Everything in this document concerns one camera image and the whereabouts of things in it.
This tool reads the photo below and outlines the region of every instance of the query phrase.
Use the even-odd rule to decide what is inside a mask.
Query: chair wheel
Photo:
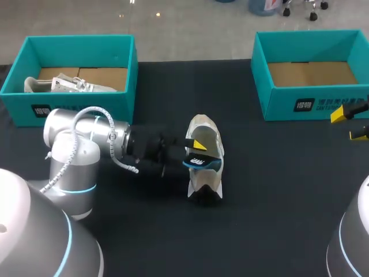
[[[328,9],[328,2],[324,2],[324,1],[322,1],[322,2],[321,2],[321,8],[322,8],[322,10],[326,10],[326,9]]]
[[[291,11],[289,10],[289,8],[285,8],[283,11],[283,16],[289,16],[291,14]]]
[[[318,15],[316,13],[310,13],[310,21],[315,21],[318,19]]]

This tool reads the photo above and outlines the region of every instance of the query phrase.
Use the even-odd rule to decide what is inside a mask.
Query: cardboard box
[[[117,92],[24,93],[31,76],[50,80],[64,73]],[[138,62],[131,35],[27,37],[0,91],[16,126],[43,126],[54,108],[106,109],[115,120],[132,123]]]
[[[264,119],[329,119],[343,103],[366,100],[368,65],[358,30],[258,32],[251,68]]]

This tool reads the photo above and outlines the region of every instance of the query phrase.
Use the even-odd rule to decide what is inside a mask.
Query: floor
[[[367,0],[328,0],[315,22],[301,0],[288,18],[255,16],[247,1],[1,0],[0,64],[29,35],[132,33],[139,61],[250,58],[256,31],[361,28],[369,38]]]

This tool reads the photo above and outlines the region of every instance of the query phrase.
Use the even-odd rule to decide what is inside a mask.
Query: white sneaker
[[[37,80],[28,77],[24,81],[24,92],[116,92],[115,89],[95,85],[86,82],[78,77],[71,78],[63,73],[52,80]]]
[[[224,165],[224,149],[215,123],[206,115],[196,115],[190,123],[187,139],[195,139],[206,151],[186,148],[187,158],[183,164],[189,168],[188,197],[208,197],[214,192],[223,198],[221,174]]]

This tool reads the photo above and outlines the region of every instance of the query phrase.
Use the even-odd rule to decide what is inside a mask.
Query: blue bottle
[[[248,0],[248,9],[258,16],[272,16],[281,6],[281,0]]]

